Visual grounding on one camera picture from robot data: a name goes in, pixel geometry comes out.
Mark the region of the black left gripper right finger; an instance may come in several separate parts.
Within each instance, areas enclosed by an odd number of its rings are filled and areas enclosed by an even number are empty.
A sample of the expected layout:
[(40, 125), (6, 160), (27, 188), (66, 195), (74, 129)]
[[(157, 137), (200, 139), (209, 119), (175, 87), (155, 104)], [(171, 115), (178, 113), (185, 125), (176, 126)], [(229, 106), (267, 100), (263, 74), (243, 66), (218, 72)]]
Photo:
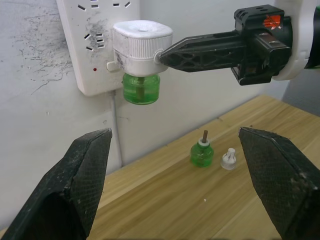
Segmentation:
[(286, 137), (238, 131), (252, 185), (284, 240), (320, 238), (320, 170)]

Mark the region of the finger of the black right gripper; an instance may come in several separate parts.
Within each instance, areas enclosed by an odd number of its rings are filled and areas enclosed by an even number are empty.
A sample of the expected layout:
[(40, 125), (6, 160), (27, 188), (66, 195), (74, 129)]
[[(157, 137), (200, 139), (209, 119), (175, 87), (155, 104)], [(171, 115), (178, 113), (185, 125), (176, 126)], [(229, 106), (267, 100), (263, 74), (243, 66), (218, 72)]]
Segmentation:
[(245, 56), (247, 45), (236, 31), (186, 37), (163, 51), (161, 64), (193, 73), (236, 67)]

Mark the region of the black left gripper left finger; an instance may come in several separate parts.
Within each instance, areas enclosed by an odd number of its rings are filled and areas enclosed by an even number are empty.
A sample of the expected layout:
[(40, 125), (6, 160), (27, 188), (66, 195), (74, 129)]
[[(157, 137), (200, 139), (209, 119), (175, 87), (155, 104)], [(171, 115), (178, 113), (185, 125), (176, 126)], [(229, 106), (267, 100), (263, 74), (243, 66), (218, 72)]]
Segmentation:
[(87, 239), (103, 193), (111, 140), (109, 128), (75, 139), (42, 177), (2, 239)]

